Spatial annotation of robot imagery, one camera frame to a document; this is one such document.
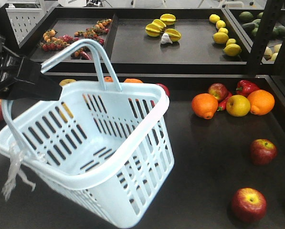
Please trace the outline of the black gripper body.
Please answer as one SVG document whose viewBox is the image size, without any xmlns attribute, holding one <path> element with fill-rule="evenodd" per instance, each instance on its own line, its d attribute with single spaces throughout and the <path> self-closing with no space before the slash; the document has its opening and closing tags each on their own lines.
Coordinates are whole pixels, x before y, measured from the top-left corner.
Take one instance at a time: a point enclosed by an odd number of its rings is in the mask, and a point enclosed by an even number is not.
<svg viewBox="0 0 285 229">
<path fill-rule="evenodd" d="M 0 95 L 23 95 L 22 86 L 24 56 L 17 55 L 5 45 L 0 35 Z"/>
</svg>

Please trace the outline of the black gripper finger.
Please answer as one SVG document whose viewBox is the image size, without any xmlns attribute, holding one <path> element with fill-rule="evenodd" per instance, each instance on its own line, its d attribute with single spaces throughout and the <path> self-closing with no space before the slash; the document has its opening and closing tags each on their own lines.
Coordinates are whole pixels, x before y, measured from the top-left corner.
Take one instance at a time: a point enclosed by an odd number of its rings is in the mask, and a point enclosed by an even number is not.
<svg viewBox="0 0 285 229">
<path fill-rule="evenodd" d="M 16 82 L 8 89 L 0 91 L 0 99 L 17 100 L 22 98 L 42 101 L 56 101 L 61 95 L 61 86 L 58 83 L 40 80 L 37 84 Z"/>
<path fill-rule="evenodd" d="M 26 57 L 22 60 L 19 74 L 20 88 L 29 94 L 61 94 L 62 87 L 41 72 L 41 65 Z"/>
</svg>

